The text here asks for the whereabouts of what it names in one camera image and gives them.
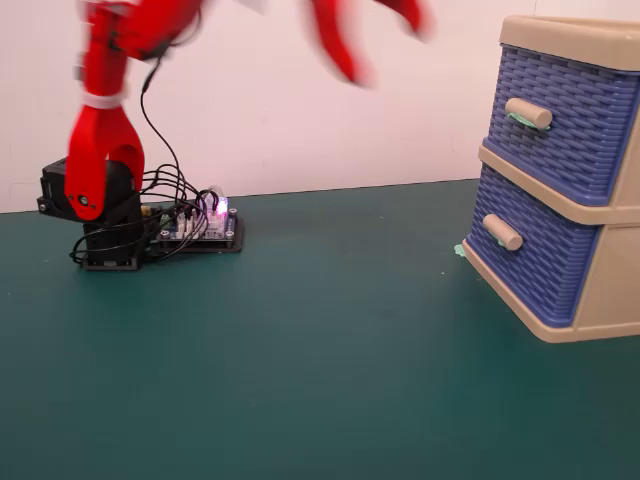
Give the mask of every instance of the beige drawer handle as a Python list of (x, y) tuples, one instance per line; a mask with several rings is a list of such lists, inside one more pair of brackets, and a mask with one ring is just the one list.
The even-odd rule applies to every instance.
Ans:
[(493, 213), (487, 215), (484, 217), (482, 224), (484, 228), (489, 230), (490, 233), (502, 242), (507, 250), (515, 251), (522, 246), (522, 237), (520, 234), (497, 215)]
[(504, 110), (507, 115), (519, 115), (540, 130), (546, 129), (553, 120), (553, 114), (549, 110), (520, 98), (510, 99), (504, 106)]

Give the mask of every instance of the blue drawer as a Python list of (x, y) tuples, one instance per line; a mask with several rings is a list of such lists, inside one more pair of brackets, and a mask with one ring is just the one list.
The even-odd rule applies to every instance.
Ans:
[[(638, 106), (639, 75), (504, 45), (483, 145), (577, 203), (607, 205)], [(508, 118), (511, 98), (550, 110), (551, 128)]]
[[(484, 228), (495, 214), (523, 238), (509, 251)], [(571, 325), (600, 227), (573, 223), (487, 165), (467, 242), (544, 324)]]

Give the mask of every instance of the electronic circuit board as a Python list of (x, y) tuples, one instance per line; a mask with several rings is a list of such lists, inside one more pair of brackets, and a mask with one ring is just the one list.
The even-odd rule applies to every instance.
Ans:
[(192, 215), (182, 214), (176, 219), (163, 216), (155, 248), (161, 253), (169, 253), (191, 238), (181, 252), (237, 253), (242, 250), (244, 222), (235, 208), (229, 208), (227, 198), (219, 198), (215, 211), (207, 213), (207, 220), (208, 225), (195, 211)]

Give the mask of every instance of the red robot arm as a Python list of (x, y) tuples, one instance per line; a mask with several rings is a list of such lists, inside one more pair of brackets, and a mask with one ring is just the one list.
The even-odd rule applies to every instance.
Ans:
[[(357, 82), (357, 62), (339, 28), (345, 0), (310, 0), (322, 46), (350, 81)], [(418, 0), (375, 0), (402, 15), (414, 32), (424, 25)], [(106, 161), (125, 164), (140, 191), (144, 152), (121, 106), (128, 58), (162, 57), (171, 43), (201, 15), (205, 0), (87, 2), (90, 25), (84, 58), (84, 106), (71, 135), (64, 192), (77, 217), (92, 221), (104, 211)]]

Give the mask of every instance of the white backdrop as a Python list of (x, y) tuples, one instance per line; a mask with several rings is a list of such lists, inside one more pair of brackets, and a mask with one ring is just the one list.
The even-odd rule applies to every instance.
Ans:
[[(165, 61), (147, 107), (187, 178), (231, 195), (475, 177), (505, 15), (640, 20), (636, 0), (434, 0), (437, 30), (421, 43), (384, 7), (353, 0), (353, 40), (375, 68), (373, 88), (359, 89), (318, 54), (306, 0), (262, 0), (264, 15), (216, 3), (197, 40)], [(41, 168), (65, 155), (82, 28), (75, 0), (5, 9), (0, 212), (33, 209)], [(138, 107), (149, 69), (131, 63), (126, 109), (152, 168), (170, 157)]]

